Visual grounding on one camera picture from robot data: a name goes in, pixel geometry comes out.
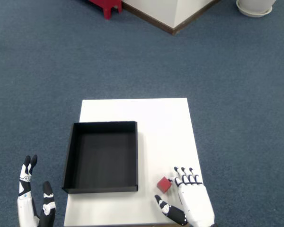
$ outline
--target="open box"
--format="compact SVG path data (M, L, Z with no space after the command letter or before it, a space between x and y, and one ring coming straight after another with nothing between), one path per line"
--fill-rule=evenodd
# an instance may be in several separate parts
M67 193L138 191L137 122L74 123L62 189Z

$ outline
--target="red cube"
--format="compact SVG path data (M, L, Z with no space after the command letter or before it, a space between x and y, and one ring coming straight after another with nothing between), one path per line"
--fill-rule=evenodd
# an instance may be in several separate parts
M161 192L165 193L171 187L171 182L163 177L158 183L157 187L161 190Z

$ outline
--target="brown baseboard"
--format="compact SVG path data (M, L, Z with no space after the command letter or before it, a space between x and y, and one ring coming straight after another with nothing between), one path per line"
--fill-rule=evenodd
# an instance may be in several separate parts
M178 26L176 26L175 28L172 28L160 21L158 21L157 19L147 15L146 13L143 13L142 11L136 9L135 7L132 7L131 5L128 5L125 2L122 2L122 7L131 12L132 14L136 15L137 17L146 20L147 22L151 23L152 25L155 25L156 27L162 29L165 32L168 32L172 35L177 34L180 30L182 30L183 28L185 28L190 22L194 21L195 19L197 19L199 16L201 16L205 11L207 11L211 6L213 6L214 4L216 4L217 2L219 2L220 0L213 0L210 3L208 3L206 6L204 6L203 8L201 8L199 11L197 11L195 14L191 15L189 18L187 18L185 21L183 21L181 24L179 24Z

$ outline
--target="white robotic hand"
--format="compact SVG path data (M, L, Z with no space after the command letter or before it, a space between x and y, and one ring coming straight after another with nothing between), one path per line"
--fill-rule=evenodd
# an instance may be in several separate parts
M43 184L44 204L41 216L36 213L34 199L31 194L30 179L33 168L37 164L37 155L25 158L19 179L19 195L17 199L20 227L52 227L56 214L53 191L48 181Z
M169 179L178 187L178 194L184 212L168 205L160 196L155 195L163 214L180 225L191 224L193 227L214 227L213 207L207 190L193 169L174 168L179 177Z

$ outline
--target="white table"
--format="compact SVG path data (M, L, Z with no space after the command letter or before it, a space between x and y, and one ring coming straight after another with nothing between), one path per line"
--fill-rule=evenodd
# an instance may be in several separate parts
M176 186L162 194L157 182L163 176L175 176L174 166L191 166L202 178L187 99L82 101L80 122L106 121L138 122L139 190L69 194L64 225L173 223L161 213L154 195L181 208Z

